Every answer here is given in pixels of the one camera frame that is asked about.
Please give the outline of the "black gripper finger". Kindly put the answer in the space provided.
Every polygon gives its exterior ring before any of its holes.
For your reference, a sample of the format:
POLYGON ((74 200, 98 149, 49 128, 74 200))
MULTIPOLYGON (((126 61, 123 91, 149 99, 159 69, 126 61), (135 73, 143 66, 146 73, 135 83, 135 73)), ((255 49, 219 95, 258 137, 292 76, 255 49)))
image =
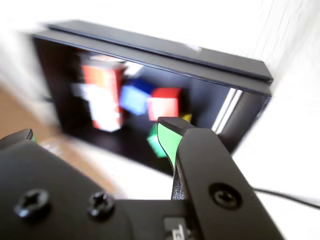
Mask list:
POLYGON ((3 240, 131 240, 132 227, 111 195, 25 129, 0 141, 3 240))
POLYGON ((160 117, 157 138, 174 166, 194 240, 280 240, 282 235, 219 137, 160 117))

